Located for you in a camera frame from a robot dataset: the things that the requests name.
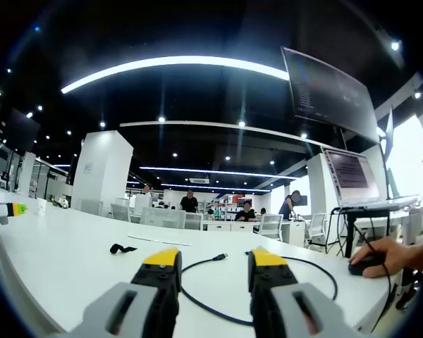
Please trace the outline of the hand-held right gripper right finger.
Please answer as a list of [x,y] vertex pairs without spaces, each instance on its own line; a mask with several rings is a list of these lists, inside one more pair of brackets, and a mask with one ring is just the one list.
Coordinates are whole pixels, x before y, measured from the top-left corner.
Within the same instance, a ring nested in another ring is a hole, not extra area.
[[250,314],[257,337],[361,337],[342,309],[310,283],[297,281],[285,258],[248,252]]

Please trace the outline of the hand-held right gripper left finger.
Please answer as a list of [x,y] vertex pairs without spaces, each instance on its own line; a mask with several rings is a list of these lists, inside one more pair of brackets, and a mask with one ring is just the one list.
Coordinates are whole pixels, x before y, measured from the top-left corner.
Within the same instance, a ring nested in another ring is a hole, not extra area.
[[66,336],[172,337],[181,266],[181,252],[174,247],[146,258],[131,282],[119,282],[93,301]]

